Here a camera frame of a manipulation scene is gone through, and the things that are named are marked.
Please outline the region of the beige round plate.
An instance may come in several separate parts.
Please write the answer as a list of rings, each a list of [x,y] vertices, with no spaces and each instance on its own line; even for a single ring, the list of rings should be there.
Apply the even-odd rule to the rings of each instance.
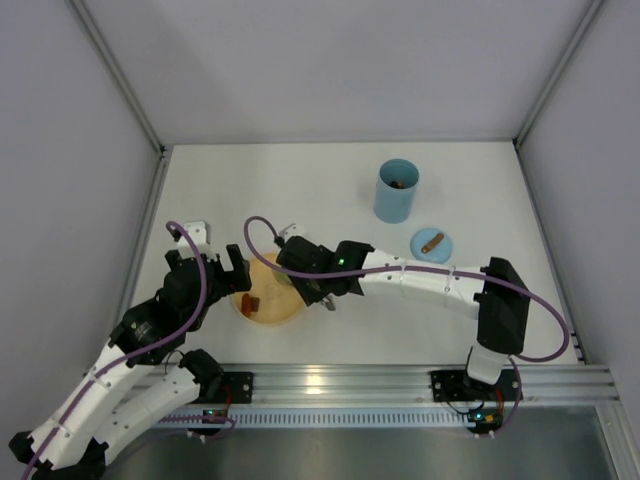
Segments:
[[[292,287],[276,281],[271,268],[256,258],[252,258],[249,265],[251,290],[231,296],[232,305],[242,318],[262,326],[276,326],[291,321],[306,308]],[[250,317],[241,313],[241,299],[246,293],[260,299],[259,310]]]

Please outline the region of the aluminium frame post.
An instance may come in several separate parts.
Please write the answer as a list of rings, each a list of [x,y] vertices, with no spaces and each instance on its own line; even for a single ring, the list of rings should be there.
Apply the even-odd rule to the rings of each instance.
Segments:
[[[113,53],[109,42],[101,31],[101,27],[86,1],[66,1],[66,5],[78,23],[83,34],[96,52],[101,64],[108,72],[118,93],[124,100],[130,114],[137,126],[142,131],[144,138],[153,152],[152,176],[145,192],[141,217],[135,228],[133,249],[130,255],[129,265],[126,270],[124,284],[117,303],[114,324],[123,317],[125,311],[131,306],[138,282],[141,266],[151,227],[156,215],[161,190],[166,178],[166,171],[170,159],[166,146],[162,143],[149,120],[144,108],[139,101],[127,75]]]
[[[545,76],[535,96],[534,102],[528,109],[521,126],[518,128],[517,134],[512,139],[513,148],[518,159],[520,171],[525,182],[527,194],[553,277],[554,287],[560,301],[564,327],[567,331],[567,347],[576,354],[579,365],[590,363],[589,354],[585,352],[579,331],[575,326],[574,301],[571,298],[567,280],[560,265],[560,257],[545,219],[539,192],[537,191],[535,181],[532,179],[531,166],[525,155],[525,146],[536,126],[542,120],[544,113],[550,107],[554,96],[562,86],[564,78],[571,70],[572,65],[575,63],[576,58],[587,42],[593,28],[597,25],[609,4],[609,1],[604,0],[585,2],[583,11],[575,26],[571,29],[571,33],[564,46],[559,50],[557,58],[554,60],[549,73]]]

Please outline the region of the green round cookie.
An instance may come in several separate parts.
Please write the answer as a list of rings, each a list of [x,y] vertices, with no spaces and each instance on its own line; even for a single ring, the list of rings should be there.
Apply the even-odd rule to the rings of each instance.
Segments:
[[[273,275],[274,275],[274,277],[275,277],[277,282],[279,282],[279,283],[281,283],[283,285],[290,285],[291,284],[290,279],[286,274],[284,274],[284,273],[282,273],[280,271],[276,271],[276,270],[273,270],[272,273],[273,273]]]

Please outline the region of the right aluminium frame post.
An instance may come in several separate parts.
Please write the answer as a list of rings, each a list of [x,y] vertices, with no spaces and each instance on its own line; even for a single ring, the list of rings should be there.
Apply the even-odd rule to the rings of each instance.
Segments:
[[[609,4],[609,1],[604,0],[585,2],[583,11],[575,26],[571,29],[571,33],[564,46],[559,50],[557,58],[554,60],[549,73],[545,76],[535,96],[534,102],[528,109],[521,126],[518,128],[517,134],[512,139],[513,148],[518,159],[520,171],[525,182],[527,194],[553,277],[554,287],[560,301],[564,327],[567,331],[567,347],[576,354],[579,365],[590,363],[589,354],[585,352],[579,331],[575,326],[574,301],[571,298],[567,280],[560,265],[560,257],[545,219],[539,192],[537,191],[535,181],[532,179],[531,166],[525,155],[525,146],[536,126],[542,120],[544,113],[550,107],[554,96],[562,86],[564,78],[571,70],[572,65],[575,63],[576,58],[587,42],[593,28],[597,25]]]

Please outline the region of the blue lunch box cup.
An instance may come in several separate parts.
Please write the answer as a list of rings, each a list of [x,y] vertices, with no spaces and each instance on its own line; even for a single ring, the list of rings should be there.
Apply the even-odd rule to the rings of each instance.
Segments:
[[[415,194],[419,185],[418,168],[405,159],[390,159],[379,170],[375,187],[374,213],[376,217],[389,224],[399,224],[410,216]],[[391,181],[405,184],[399,190],[390,187]]]

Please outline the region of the left aluminium frame post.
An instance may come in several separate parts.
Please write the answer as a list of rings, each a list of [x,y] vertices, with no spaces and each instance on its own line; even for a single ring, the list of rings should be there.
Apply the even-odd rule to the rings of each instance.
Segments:
[[[101,27],[86,1],[66,1],[66,5],[78,23],[83,34],[96,52],[101,64],[108,72],[118,93],[124,100],[130,114],[137,126],[142,131],[144,138],[153,152],[152,176],[145,192],[141,217],[135,228],[133,249],[130,255],[129,265],[126,270],[124,284],[117,303],[114,324],[123,317],[125,311],[131,306],[138,282],[141,266],[151,227],[156,215],[161,190],[166,178],[166,171],[170,159],[166,146],[162,143],[149,120],[144,108],[139,101],[127,75],[113,53],[109,42],[101,31]]]

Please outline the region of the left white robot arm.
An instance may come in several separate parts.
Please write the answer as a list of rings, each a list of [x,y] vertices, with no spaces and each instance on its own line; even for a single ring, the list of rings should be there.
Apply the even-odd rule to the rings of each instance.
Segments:
[[[144,393],[128,394],[201,327],[210,306],[250,290],[248,261],[235,244],[226,251],[231,270],[208,255],[202,242],[191,249],[182,241],[166,253],[162,287],[125,312],[95,364],[51,417],[10,440],[10,450],[26,466],[25,478],[98,479],[127,445],[168,414],[216,399],[225,372],[203,349],[185,352]]]

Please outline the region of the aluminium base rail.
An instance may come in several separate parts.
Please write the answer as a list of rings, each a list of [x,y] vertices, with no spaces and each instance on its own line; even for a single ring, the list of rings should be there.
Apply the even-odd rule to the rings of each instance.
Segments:
[[[462,367],[445,365],[227,364],[227,373],[251,372],[255,408],[427,407],[460,397],[470,384]],[[618,404],[609,369],[598,365],[521,365],[503,369],[501,392],[520,390],[526,406]]]

